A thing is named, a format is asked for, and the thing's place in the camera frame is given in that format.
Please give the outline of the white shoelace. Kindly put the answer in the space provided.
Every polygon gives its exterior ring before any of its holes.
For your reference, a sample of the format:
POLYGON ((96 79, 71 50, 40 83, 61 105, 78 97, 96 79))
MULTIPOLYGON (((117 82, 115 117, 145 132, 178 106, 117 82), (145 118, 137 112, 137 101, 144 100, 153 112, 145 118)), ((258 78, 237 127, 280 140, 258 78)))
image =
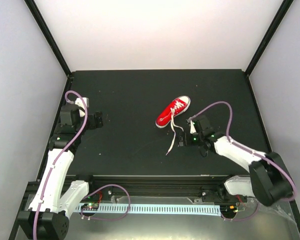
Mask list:
POLYGON ((171 127, 171 130, 173 131, 173 138, 172 138, 172 141, 171 141, 171 144, 170 144, 170 147, 169 149, 167 150, 167 153, 165 154, 166 156, 171 152, 171 150, 173 149, 174 147, 174 144, 175 144, 175 140, 176 140, 176 131, 175 131, 175 128, 179 128, 181 129, 182 131, 184 131, 184 129, 181 127, 181 126, 178 126, 178 125, 175 125, 175 122, 174 122, 174 117, 175 117, 175 113, 177 110, 180 110, 181 108, 185 107, 186 105, 184 103, 181 103, 179 99, 177 99, 175 101, 175 104, 173 105, 173 107, 170 108, 170 112, 171 112, 171 117, 170 117, 170 127, 171 127))

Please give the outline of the red canvas sneaker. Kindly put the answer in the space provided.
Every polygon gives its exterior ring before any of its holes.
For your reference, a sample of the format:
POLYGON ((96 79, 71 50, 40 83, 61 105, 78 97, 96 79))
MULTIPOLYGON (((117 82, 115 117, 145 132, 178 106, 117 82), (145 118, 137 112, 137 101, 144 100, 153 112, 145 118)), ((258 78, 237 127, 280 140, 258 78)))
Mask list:
POLYGON ((186 95, 175 98, 157 117, 155 125, 160 129, 165 128, 174 117, 183 114, 190 104, 191 99, 186 95))

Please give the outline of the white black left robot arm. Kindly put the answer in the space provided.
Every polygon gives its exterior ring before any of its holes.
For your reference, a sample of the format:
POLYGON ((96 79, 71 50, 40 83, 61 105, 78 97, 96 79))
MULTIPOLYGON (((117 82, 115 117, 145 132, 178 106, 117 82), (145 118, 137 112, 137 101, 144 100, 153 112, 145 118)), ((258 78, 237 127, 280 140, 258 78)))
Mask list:
POLYGON ((88 113, 89 99, 66 100, 60 122, 49 140, 47 163, 36 194, 28 207, 18 213, 17 221, 30 240, 63 240, 72 213, 80 201, 93 199, 98 192, 91 176, 70 183, 62 192, 68 169, 87 130, 103 126, 102 113, 88 113))

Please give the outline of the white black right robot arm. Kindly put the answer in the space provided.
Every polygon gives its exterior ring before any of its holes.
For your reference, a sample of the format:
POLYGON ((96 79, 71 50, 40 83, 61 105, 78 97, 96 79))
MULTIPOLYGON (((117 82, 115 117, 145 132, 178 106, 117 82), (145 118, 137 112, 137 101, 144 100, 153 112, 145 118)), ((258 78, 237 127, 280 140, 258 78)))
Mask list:
POLYGON ((218 198, 230 201, 235 195, 257 199, 264 206, 295 196, 295 184, 279 166, 281 156, 265 153, 235 141, 228 133, 216 132, 205 116, 188 120, 188 129, 175 136, 180 147, 197 146, 206 153, 225 157, 245 169, 248 176, 231 176, 218 187, 218 198))

